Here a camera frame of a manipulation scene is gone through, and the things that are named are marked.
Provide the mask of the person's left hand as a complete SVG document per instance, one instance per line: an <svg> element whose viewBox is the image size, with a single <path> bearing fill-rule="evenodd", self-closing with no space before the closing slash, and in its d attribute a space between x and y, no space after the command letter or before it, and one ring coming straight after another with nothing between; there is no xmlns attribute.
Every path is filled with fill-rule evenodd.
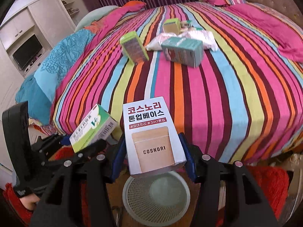
<svg viewBox="0 0 303 227"><path fill-rule="evenodd" d="M22 205L29 211L34 211L39 201L40 198L35 194L30 194L20 198L20 202L22 203Z"/></svg>

